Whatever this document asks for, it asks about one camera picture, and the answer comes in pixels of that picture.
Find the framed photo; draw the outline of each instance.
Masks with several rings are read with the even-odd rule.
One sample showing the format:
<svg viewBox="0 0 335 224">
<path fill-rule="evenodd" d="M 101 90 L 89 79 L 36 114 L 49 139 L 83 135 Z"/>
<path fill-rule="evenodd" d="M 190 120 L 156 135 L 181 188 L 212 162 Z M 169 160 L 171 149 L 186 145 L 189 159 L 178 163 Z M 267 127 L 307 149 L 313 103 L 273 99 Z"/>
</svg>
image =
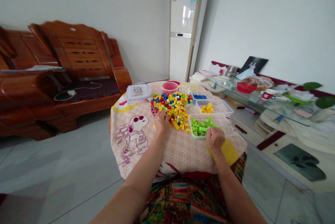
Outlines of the framed photo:
<svg viewBox="0 0 335 224">
<path fill-rule="evenodd" d="M 243 80 L 249 76 L 258 75 L 267 62 L 268 59 L 249 56 L 236 78 Z"/>
</svg>

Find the seat cushion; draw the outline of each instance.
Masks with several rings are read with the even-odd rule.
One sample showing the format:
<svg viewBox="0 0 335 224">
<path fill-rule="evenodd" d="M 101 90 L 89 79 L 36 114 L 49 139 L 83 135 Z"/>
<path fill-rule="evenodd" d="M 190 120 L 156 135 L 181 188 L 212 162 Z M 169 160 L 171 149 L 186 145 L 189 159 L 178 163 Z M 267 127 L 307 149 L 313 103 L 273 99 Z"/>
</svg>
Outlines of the seat cushion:
<svg viewBox="0 0 335 224">
<path fill-rule="evenodd" d="M 74 97 L 71 99 L 65 100 L 69 97 L 71 97 L 67 92 L 64 92 L 56 97 L 57 100 L 65 100 L 65 101 L 54 101 L 55 104 L 60 103 L 68 103 L 68 102 L 79 102 L 82 100 L 91 100 L 101 97 L 107 97 L 112 96 L 114 94 L 120 93 L 118 84 L 116 83 L 115 79 L 102 79 L 102 80 L 95 80 L 95 81 L 81 81 L 81 82 L 75 82 L 71 85 L 64 88 L 65 90 L 72 90 L 74 89 L 77 93 Z"/>
</svg>

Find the bag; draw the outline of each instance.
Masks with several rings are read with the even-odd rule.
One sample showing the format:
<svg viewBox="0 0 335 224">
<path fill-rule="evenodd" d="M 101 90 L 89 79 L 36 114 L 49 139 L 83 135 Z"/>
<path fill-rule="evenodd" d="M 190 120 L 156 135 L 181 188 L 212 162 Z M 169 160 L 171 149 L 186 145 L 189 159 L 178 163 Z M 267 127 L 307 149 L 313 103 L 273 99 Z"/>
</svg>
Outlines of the bag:
<svg viewBox="0 0 335 224">
<path fill-rule="evenodd" d="M 243 79 L 242 82 L 255 86 L 258 91 L 274 87 L 274 82 L 268 77 L 249 76 Z"/>
</svg>

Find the hand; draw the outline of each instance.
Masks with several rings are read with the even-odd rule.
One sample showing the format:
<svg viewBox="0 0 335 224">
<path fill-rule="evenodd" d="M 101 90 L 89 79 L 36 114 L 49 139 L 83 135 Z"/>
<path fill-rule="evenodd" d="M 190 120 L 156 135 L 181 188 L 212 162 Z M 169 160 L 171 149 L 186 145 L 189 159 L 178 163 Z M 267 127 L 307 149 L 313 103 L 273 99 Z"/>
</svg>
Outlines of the hand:
<svg viewBox="0 0 335 224">
<path fill-rule="evenodd" d="M 224 132 L 220 128 L 208 127 L 206 134 L 207 146 L 212 156 L 222 154 L 221 147 L 225 140 Z"/>
<path fill-rule="evenodd" d="M 155 115 L 154 122 L 155 122 L 157 133 L 165 134 L 169 128 L 169 119 L 168 119 L 167 111 L 160 110 L 159 112 L 157 112 L 157 114 Z"/>
</svg>

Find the pile of lego bricks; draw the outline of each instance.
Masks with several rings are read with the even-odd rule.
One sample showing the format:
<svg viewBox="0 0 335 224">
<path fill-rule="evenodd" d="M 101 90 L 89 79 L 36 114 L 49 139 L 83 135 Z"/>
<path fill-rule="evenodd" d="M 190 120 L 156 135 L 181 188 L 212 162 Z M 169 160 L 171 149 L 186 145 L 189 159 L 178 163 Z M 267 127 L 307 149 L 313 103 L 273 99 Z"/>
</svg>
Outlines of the pile of lego bricks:
<svg viewBox="0 0 335 224">
<path fill-rule="evenodd" d="M 193 95 L 194 99 L 207 99 L 207 96 L 203 95 Z"/>
<path fill-rule="evenodd" d="M 207 127 L 214 127 L 213 119 L 209 117 L 204 123 L 199 123 L 198 120 L 192 119 L 192 131 L 195 136 L 206 136 Z"/>
<path fill-rule="evenodd" d="M 159 110 L 168 110 L 168 118 L 170 121 L 169 127 L 173 124 L 176 130 L 182 129 L 190 133 L 188 123 L 188 114 L 186 113 L 185 105 L 189 108 L 189 104 L 193 103 L 192 96 L 175 92 L 170 95 L 154 94 L 151 104 L 154 108 Z"/>
<path fill-rule="evenodd" d="M 214 110 L 213 110 L 213 104 L 212 104 L 212 103 L 209 103 L 208 105 L 203 106 L 203 107 L 201 108 L 201 112 L 202 112 L 202 113 L 214 113 Z"/>
</svg>

